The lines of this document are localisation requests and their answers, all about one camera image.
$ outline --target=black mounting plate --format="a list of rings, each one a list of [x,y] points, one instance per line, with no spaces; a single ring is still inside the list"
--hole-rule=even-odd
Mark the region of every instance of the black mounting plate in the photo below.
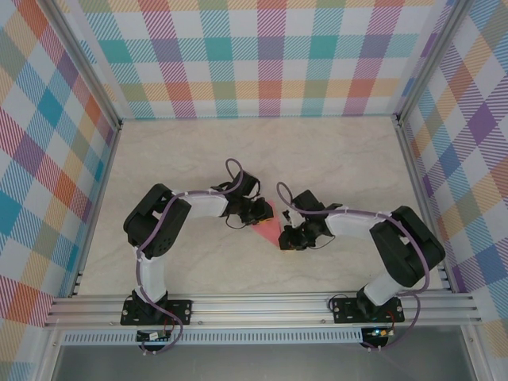
[[[329,307],[333,311],[333,322],[344,323],[391,323],[390,311],[396,323],[402,323],[404,310],[399,298],[392,298],[379,308],[379,312],[372,318],[367,319],[356,304],[356,298],[333,298],[329,301]]]
[[[191,300],[167,300],[164,303],[164,309],[176,315],[182,321],[183,325],[189,325],[191,323]],[[164,322],[166,322],[167,325],[171,326],[172,321],[167,322],[166,318],[167,315],[161,314],[156,321],[153,321],[153,318],[147,317],[139,311],[137,304],[132,299],[128,299],[124,302],[120,325],[164,325]]]

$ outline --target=beige marble surface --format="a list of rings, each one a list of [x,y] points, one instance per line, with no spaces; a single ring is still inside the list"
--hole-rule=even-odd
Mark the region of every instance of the beige marble surface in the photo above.
[[[198,190],[229,180],[228,157],[261,180],[279,214],[279,180],[295,195],[311,189],[326,205],[418,209],[388,117],[128,121],[79,293],[129,293],[136,285],[122,230],[129,212],[155,183]],[[252,229],[212,217],[187,221],[166,257],[172,293],[355,291],[383,270],[368,241],[337,238],[318,251],[281,252]],[[435,271],[431,287],[441,287]]]

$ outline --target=white vented strip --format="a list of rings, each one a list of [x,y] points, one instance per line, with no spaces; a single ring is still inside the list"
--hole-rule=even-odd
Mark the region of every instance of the white vented strip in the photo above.
[[[179,345],[360,343],[361,328],[188,329]],[[70,330],[62,345],[139,345],[136,331]]]

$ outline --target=marble floor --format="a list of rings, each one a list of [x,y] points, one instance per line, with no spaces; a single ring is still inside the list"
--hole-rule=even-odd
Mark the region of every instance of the marble floor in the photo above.
[[[279,180],[295,195],[311,189],[325,205],[418,210],[389,117],[128,121],[79,293],[128,294],[136,285],[122,230],[129,212],[156,183],[197,190],[228,181],[228,157],[261,180],[277,214],[285,210]],[[320,250],[281,252],[253,229],[212,217],[187,221],[166,257],[171,293],[355,291],[383,271],[370,241],[337,238]],[[441,288],[435,271],[431,280]]]

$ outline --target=purple cable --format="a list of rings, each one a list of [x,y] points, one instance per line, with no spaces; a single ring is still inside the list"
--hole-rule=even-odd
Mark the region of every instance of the purple cable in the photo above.
[[[389,221],[395,227],[397,227],[397,229],[399,229],[402,232],[402,234],[404,234],[407,237],[407,239],[410,241],[411,245],[414,247],[414,250],[418,254],[418,258],[420,258],[421,265],[423,267],[423,272],[425,273],[425,283],[419,290],[405,291],[405,292],[398,293],[398,296],[413,296],[416,299],[417,309],[416,309],[416,314],[414,315],[414,319],[411,322],[410,326],[407,328],[405,334],[401,338],[397,339],[395,342],[390,343],[384,347],[384,348],[393,348],[400,341],[402,341],[403,338],[407,337],[407,333],[410,330],[412,330],[413,327],[416,325],[416,322],[417,322],[418,318],[420,317],[420,309],[421,309],[420,298],[417,295],[426,291],[429,288],[429,284],[430,284],[429,265],[427,264],[427,261],[425,260],[425,256],[423,255],[423,252],[421,251],[420,247],[418,246],[418,243],[416,242],[416,240],[413,238],[413,236],[411,236],[410,232],[408,232],[407,229],[404,228],[404,226],[402,226],[402,224],[399,221],[395,220],[394,218],[392,218],[391,216],[388,216],[386,214],[376,213],[376,212],[368,212],[366,210],[354,210],[354,209],[337,209],[337,210],[320,210],[320,211],[301,210],[301,209],[297,208],[296,206],[294,206],[293,204],[291,204],[290,201],[287,201],[287,199],[284,198],[282,192],[280,191],[280,187],[284,187],[286,189],[286,192],[289,194],[290,200],[292,201],[293,194],[291,193],[291,190],[289,189],[289,187],[282,181],[279,181],[276,186],[277,194],[279,195],[280,199],[284,202],[284,204],[289,206],[291,209],[296,210],[300,214],[312,214],[312,215],[317,215],[317,214],[355,214],[357,216],[381,217],[381,218],[384,218],[385,220]]]
[[[137,285],[139,286],[140,288],[140,293],[141,295],[143,295],[143,298],[144,300],[150,305],[152,306],[153,308],[155,308],[156,310],[162,312],[163,314],[167,315],[168,317],[170,317],[171,319],[175,320],[178,325],[179,325],[179,328],[180,328],[180,331],[178,333],[178,336],[170,343],[170,344],[167,344],[165,345],[162,349],[160,349],[159,351],[153,351],[152,354],[155,355],[155,354],[160,354],[160,353],[163,353],[163,352],[166,352],[167,350],[171,349],[172,347],[175,346],[175,344],[182,338],[182,335],[183,335],[183,323],[182,321],[174,314],[172,314],[171,312],[169,311],[166,311],[164,308],[156,305],[149,297],[148,295],[146,294],[146,292],[144,291],[144,288],[143,288],[143,284],[141,282],[141,265],[140,265],[140,262],[142,261],[142,256],[143,256],[143,250],[150,244],[150,242],[153,241],[153,239],[155,238],[155,236],[157,235],[157,233],[159,232],[160,230],[160,226],[163,224],[164,222],[164,219],[166,218],[166,215],[167,215],[167,212],[169,211],[169,209],[171,208],[171,205],[173,205],[173,203],[176,201],[176,199],[180,198],[180,197],[183,197],[183,196],[187,196],[187,195],[193,195],[193,194],[215,194],[215,195],[224,195],[224,194],[228,194],[228,193],[231,193],[233,191],[235,191],[241,184],[242,180],[244,179],[244,169],[242,168],[240,162],[234,158],[228,158],[226,161],[225,161],[225,167],[226,167],[226,170],[228,171],[229,175],[231,176],[231,178],[234,179],[234,176],[233,176],[233,173],[231,172],[231,170],[229,169],[229,163],[230,162],[234,162],[238,168],[239,168],[239,173],[240,173],[240,178],[238,179],[237,183],[230,189],[228,190],[224,190],[224,191],[208,191],[208,190],[191,190],[191,191],[188,191],[188,192],[181,192],[181,193],[178,193],[178,194],[175,194],[170,200],[169,202],[167,203],[166,207],[164,208],[164,211],[162,212],[162,214],[160,215],[160,218],[156,224],[156,227],[153,229],[153,231],[150,233],[150,235],[148,236],[148,238],[146,239],[145,242],[143,242],[143,244],[141,244],[139,246],[139,248],[136,250],[136,255],[137,255],[137,261],[136,261],[136,280],[137,280]],[[141,343],[141,348],[144,350],[144,354],[148,353],[147,349],[144,347],[144,343]]]

